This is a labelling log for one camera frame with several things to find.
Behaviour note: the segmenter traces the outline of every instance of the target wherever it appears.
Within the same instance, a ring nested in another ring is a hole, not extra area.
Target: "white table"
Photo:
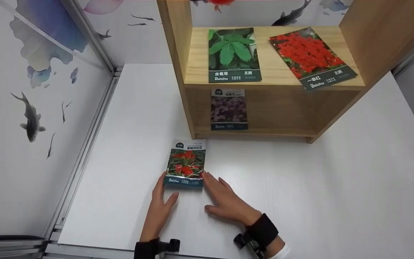
[[[174,138],[189,133],[171,64],[126,64],[59,243],[132,250]],[[208,140],[205,168],[266,212],[295,258],[414,258],[414,116],[391,74],[316,143]],[[252,258],[207,203],[181,191],[162,239]]]

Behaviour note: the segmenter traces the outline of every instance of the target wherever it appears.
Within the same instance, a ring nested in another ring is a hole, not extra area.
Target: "hand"
[[[172,207],[177,202],[179,193],[173,193],[166,203],[164,203],[164,172],[157,180],[156,186],[153,189],[151,203],[149,204],[148,213],[146,214],[145,223],[143,225],[140,242],[148,242],[152,239],[158,238],[161,230],[169,218]]]
[[[204,208],[209,214],[245,226],[252,225],[261,217],[261,212],[241,200],[221,177],[217,180],[209,172],[204,172],[203,176],[204,187],[215,203],[215,206],[205,205]]]

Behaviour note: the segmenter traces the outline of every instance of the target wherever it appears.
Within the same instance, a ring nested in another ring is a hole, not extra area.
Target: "pink paint stroke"
[[[93,14],[112,13],[124,2],[124,0],[89,0],[84,10]]]

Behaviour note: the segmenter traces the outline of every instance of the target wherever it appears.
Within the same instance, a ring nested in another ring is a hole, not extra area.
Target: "flower seed packet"
[[[357,76],[311,27],[269,39],[308,92]]]
[[[208,81],[261,81],[253,28],[210,29],[208,32]]]
[[[164,184],[202,187],[206,140],[174,140]]]
[[[212,89],[211,130],[238,131],[248,129],[245,90]]]

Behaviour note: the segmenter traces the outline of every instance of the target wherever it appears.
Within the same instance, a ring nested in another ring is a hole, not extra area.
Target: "black wrist strap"
[[[134,259],[152,259],[159,254],[159,238],[135,244]]]
[[[260,246],[260,250],[266,251],[266,247],[276,239],[279,231],[265,213],[253,223],[251,226],[246,226],[246,231],[250,237],[255,240]]]

